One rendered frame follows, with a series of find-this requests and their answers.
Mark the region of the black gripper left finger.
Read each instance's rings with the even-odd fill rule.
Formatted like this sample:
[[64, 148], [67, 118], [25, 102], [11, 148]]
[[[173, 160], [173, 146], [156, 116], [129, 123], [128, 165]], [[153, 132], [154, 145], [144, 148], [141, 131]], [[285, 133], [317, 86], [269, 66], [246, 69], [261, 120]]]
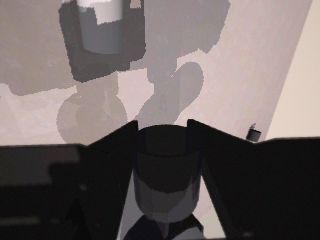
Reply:
[[92, 240], [117, 240], [132, 174], [132, 120], [89, 144], [0, 146], [0, 194], [72, 191]]

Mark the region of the grey cylinder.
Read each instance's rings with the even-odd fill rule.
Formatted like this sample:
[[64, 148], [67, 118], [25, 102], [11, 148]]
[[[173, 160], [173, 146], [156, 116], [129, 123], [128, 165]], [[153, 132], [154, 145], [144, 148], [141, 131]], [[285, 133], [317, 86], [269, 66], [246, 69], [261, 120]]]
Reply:
[[[143, 216], [144, 214], [138, 208], [135, 200], [133, 170], [129, 183], [129, 188], [126, 196], [126, 201], [123, 209], [120, 228], [117, 240], [123, 240], [131, 227]], [[190, 228], [176, 236], [173, 240], [201, 240], [206, 239], [202, 232], [197, 228]]]

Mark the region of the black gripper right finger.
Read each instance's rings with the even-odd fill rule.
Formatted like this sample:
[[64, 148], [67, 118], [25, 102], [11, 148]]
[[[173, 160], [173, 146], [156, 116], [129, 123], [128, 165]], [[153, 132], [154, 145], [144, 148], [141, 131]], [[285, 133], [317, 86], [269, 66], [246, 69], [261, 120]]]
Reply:
[[226, 238], [253, 236], [286, 167], [320, 165], [320, 137], [253, 143], [194, 119], [187, 127], [203, 136], [201, 176]]

